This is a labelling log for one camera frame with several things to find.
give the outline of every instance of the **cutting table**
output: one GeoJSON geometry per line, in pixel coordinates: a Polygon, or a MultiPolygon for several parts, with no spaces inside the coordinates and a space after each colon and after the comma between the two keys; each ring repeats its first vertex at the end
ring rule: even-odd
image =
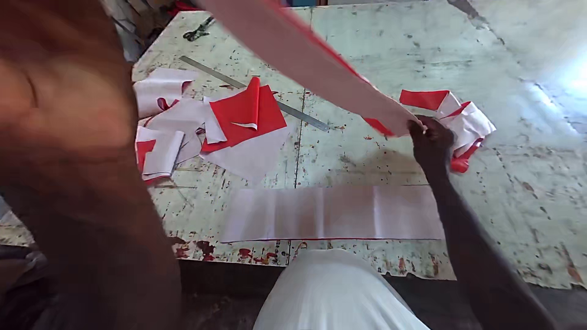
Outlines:
{"type": "MultiPolygon", "coordinates": [[[[295,8],[292,10],[383,93],[450,89],[472,100],[495,124],[455,185],[524,280],[547,287],[582,285],[587,274],[587,204],[582,136],[538,83],[524,58],[490,28],[479,27],[447,2],[423,1],[295,8]]],[[[243,48],[220,23],[194,42],[182,38],[206,12],[179,13],[135,64],[133,80],[154,68],[196,70],[186,55],[241,82],[259,76],[276,98],[331,129],[297,125],[275,168],[258,187],[422,185],[426,178],[409,137],[379,136],[359,116],[342,110],[282,76],[243,48]]],[[[548,41],[541,47],[547,48],[548,41]]],[[[226,93],[228,85],[201,73],[189,96],[226,93]]],[[[224,215],[246,180],[200,158],[179,166],[171,180],[149,191],[177,258],[287,266],[304,249],[343,248],[378,272],[453,280],[444,241],[281,240],[220,243],[224,215]]],[[[18,243],[15,226],[5,242],[18,243]]]]}

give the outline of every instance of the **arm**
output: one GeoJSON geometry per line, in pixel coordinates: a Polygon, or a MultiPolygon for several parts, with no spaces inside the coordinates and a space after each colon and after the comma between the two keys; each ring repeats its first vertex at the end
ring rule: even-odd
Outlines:
{"type": "Polygon", "coordinates": [[[486,329],[556,329],[554,319],[498,252],[477,216],[448,179],[452,132],[436,120],[410,123],[414,156],[436,198],[448,254],[459,286],[486,329]]]}
{"type": "Polygon", "coordinates": [[[172,329],[177,262],[137,171],[130,68],[99,1],[0,12],[0,194],[74,329],[172,329]]]}

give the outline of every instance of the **metal ruler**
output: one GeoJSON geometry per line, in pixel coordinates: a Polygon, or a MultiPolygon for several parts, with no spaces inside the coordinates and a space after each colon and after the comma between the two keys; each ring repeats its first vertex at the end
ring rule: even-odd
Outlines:
{"type": "MultiPolygon", "coordinates": [[[[220,79],[221,81],[223,81],[231,86],[234,86],[236,88],[246,87],[245,84],[238,82],[238,81],[234,80],[233,78],[227,77],[227,76],[223,75],[222,73],[220,73],[214,69],[211,69],[211,68],[203,65],[200,62],[197,62],[196,60],[192,60],[191,58],[189,58],[187,56],[180,57],[180,60],[184,61],[185,63],[187,63],[195,68],[198,68],[198,69],[204,71],[205,73],[207,73],[213,77],[220,79]]],[[[308,124],[314,126],[317,129],[323,130],[324,132],[328,132],[328,130],[330,129],[330,127],[328,127],[328,125],[324,124],[323,122],[321,122],[320,120],[318,120],[314,117],[310,117],[310,116],[306,115],[305,113],[303,113],[301,111],[297,111],[296,109],[294,109],[286,104],[283,104],[279,101],[277,101],[277,104],[279,105],[279,108],[283,112],[289,113],[290,115],[292,115],[298,119],[301,119],[304,122],[307,122],[308,124]]]]}

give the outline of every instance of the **person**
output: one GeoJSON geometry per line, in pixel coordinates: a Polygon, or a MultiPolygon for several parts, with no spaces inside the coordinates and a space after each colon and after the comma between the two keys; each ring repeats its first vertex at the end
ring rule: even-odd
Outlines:
{"type": "MultiPolygon", "coordinates": [[[[68,317],[53,328],[177,328],[178,264],[137,170],[136,101],[111,21],[94,0],[3,5],[0,194],[58,279],[68,317]]],[[[485,328],[555,329],[452,187],[451,132],[419,119],[425,132],[408,123],[414,156],[434,192],[451,263],[475,315],[485,328]]],[[[300,255],[255,327],[298,328],[303,321],[314,329],[426,328],[354,257],[340,250],[300,255]],[[288,303],[280,292],[295,292],[295,299],[288,303]],[[303,308],[288,310],[292,302],[303,308]],[[329,304],[345,316],[333,319],[329,304]]]]}

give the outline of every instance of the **white cloth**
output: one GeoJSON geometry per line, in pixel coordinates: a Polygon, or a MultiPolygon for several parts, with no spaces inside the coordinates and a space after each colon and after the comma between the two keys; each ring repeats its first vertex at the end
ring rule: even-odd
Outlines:
{"type": "Polygon", "coordinates": [[[428,330],[365,260],[345,250],[309,250],[281,273],[254,330],[428,330]]]}

